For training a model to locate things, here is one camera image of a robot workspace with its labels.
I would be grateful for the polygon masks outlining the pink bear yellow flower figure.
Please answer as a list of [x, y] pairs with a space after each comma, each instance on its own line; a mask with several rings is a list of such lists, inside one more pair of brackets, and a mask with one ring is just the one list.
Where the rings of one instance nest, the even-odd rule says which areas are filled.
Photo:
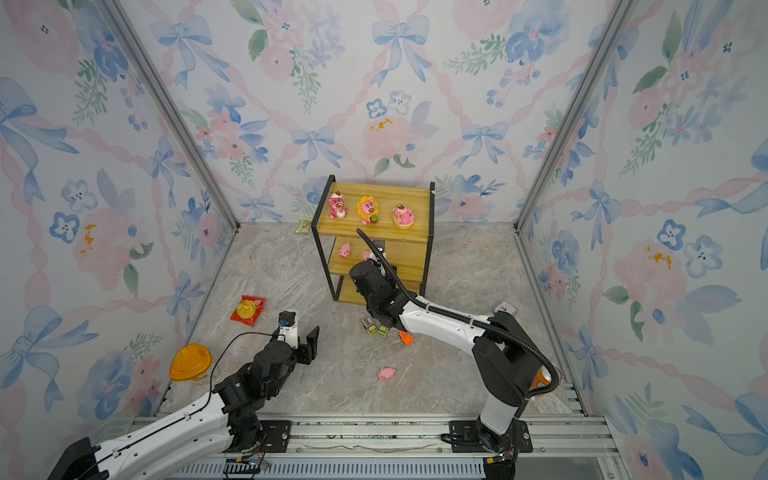
[[357, 212], [361, 217], [363, 226], [379, 222], [379, 206], [373, 196], [363, 196], [357, 203]]

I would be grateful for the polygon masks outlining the pink bear strawberry hat figure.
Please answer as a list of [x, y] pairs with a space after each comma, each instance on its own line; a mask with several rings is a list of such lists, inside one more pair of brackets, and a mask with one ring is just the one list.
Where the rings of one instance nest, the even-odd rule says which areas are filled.
[[329, 217], [331, 219], [343, 219], [346, 217], [348, 209], [345, 206], [343, 195], [340, 191], [335, 191], [331, 194], [329, 200]]

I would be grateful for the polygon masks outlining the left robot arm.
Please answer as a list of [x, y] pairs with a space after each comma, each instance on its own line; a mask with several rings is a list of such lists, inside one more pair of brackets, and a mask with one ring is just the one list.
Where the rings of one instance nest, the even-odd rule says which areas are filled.
[[300, 341], [297, 327], [278, 328], [253, 360], [178, 411], [123, 436], [70, 444], [50, 479], [164, 479], [197, 460], [253, 451], [264, 442], [258, 411], [276, 397], [299, 364], [317, 356], [320, 328]]

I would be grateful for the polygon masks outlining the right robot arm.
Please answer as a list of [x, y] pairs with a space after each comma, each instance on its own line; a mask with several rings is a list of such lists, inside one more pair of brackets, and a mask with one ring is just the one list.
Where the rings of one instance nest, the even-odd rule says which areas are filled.
[[478, 443], [489, 452], [517, 454], [529, 401], [555, 390], [560, 376], [515, 317], [502, 310], [470, 315], [432, 303], [408, 291], [387, 262], [360, 262], [350, 278], [368, 313], [383, 326], [426, 335], [474, 359], [488, 392], [477, 419]]

